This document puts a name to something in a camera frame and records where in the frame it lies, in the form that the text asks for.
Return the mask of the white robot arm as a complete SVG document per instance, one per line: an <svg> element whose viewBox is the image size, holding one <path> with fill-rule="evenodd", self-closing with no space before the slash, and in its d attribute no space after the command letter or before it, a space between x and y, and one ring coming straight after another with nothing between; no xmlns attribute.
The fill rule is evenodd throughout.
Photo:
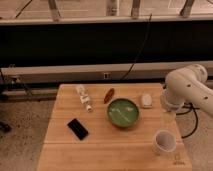
<svg viewBox="0 0 213 171"><path fill-rule="evenodd" d="M199 64L169 72L160 97L162 107L168 112L177 111L188 101L213 118L213 90L205 85L207 78L206 68Z"/></svg>

